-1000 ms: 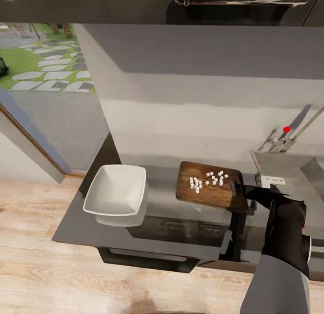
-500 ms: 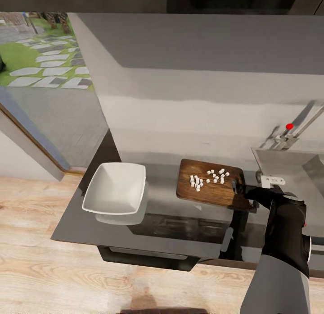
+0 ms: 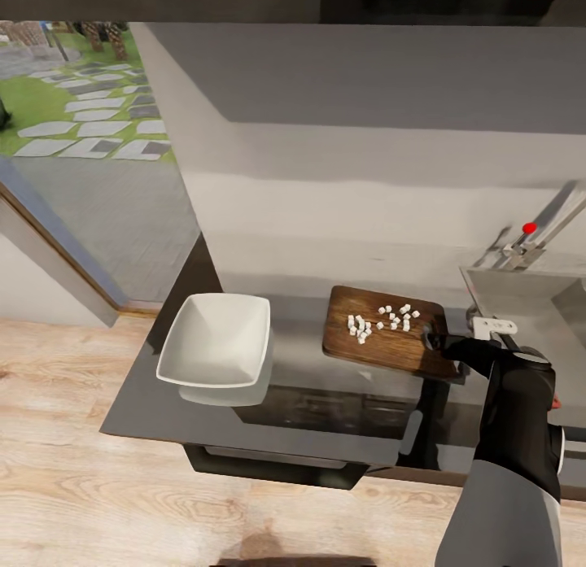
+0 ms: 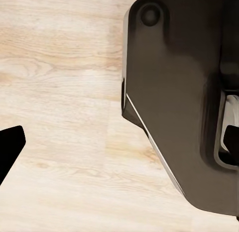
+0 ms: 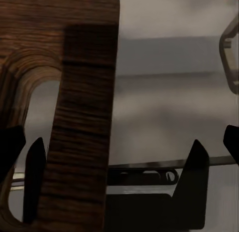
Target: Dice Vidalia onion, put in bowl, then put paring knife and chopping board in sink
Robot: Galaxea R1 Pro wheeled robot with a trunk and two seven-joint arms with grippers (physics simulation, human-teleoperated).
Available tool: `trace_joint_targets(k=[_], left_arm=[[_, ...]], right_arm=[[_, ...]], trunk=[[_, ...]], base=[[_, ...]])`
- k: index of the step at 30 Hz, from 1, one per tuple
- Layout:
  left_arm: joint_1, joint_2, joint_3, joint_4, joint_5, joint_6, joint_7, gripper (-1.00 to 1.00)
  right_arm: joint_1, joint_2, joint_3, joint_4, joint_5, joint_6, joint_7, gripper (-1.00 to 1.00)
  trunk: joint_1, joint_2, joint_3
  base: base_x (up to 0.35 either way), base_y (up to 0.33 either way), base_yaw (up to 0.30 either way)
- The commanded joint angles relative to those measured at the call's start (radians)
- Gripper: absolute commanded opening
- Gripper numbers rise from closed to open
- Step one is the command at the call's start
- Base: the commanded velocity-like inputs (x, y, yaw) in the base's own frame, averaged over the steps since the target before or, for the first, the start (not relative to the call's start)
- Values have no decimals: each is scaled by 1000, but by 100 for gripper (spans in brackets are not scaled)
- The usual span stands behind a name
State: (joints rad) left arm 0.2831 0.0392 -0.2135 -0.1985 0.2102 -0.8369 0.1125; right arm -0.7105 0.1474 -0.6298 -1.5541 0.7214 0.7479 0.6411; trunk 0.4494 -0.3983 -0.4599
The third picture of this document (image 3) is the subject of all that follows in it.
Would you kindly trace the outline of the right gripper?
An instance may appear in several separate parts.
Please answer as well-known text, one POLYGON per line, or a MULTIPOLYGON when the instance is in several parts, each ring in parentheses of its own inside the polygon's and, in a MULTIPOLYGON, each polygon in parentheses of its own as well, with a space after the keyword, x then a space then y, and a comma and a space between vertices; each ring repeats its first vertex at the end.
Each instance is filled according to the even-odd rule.
POLYGON ((502 347, 502 342, 498 340, 478 340, 477 338, 466 338, 461 335, 443 334, 441 336, 435 336, 434 334, 428 334, 427 339, 431 342, 434 350, 442 350, 441 355, 446 360, 464 361, 475 371, 475 356, 477 352, 481 351, 484 347, 502 347))

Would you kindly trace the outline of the parer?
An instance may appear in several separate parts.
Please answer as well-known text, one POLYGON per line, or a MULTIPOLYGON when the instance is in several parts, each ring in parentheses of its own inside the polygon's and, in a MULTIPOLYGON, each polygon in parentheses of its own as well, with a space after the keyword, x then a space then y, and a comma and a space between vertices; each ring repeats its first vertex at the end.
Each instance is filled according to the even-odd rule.
MULTIPOLYGON (((502 337, 508 343, 511 351, 520 351, 520 349, 518 348, 518 345, 511 338, 511 335, 503 334, 502 337)), ((555 396, 553 399, 553 408, 560 408, 561 406, 562 405, 561 405, 559 399, 555 396)))

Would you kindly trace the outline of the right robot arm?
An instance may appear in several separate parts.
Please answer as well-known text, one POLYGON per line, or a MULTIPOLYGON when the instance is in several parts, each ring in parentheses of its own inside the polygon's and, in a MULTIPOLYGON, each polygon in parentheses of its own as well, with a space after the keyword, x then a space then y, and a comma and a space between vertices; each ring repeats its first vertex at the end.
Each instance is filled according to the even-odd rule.
POLYGON ((556 371, 502 348, 490 334, 512 321, 472 317, 466 336, 428 334, 446 360, 489 379, 470 474, 435 555, 435 567, 562 567, 564 430, 548 423, 556 371))

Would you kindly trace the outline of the cutting board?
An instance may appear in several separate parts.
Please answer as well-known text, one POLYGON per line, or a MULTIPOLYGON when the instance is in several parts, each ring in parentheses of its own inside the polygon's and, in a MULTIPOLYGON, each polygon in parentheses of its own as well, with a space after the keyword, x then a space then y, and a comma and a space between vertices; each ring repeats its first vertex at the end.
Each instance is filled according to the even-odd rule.
POLYGON ((383 294, 346 286, 333 286, 322 346, 334 355, 364 360, 373 364, 448 379, 455 373, 454 360, 446 360, 442 350, 431 350, 426 345, 424 322, 433 326, 435 336, 448 334, 444 307, 439 303, 383 294), (391 312, 380 314, 379 308, 391 306, 391 312), (406 315, 400 309, 408 306, 409 331, 403 330, 406 315), (419 312, 419 317, 412 313, 419 312), (394 313, 397 328, 391 329, 390 313, 394 313), (365 343, 357 340, 348 322, 363 318, 370 322, 365 343), (383 327, 378 329, 377 323, 383 327))

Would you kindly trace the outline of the bowl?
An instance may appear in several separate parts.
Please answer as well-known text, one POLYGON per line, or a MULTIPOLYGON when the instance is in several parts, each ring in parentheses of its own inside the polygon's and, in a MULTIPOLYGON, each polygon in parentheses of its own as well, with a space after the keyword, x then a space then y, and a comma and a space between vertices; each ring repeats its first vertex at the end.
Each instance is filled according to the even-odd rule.
POLYGON ((267 351, 270 304, 247 294, 193 294, 161 351, 156 376, 185 386, 255 385, 267 351))

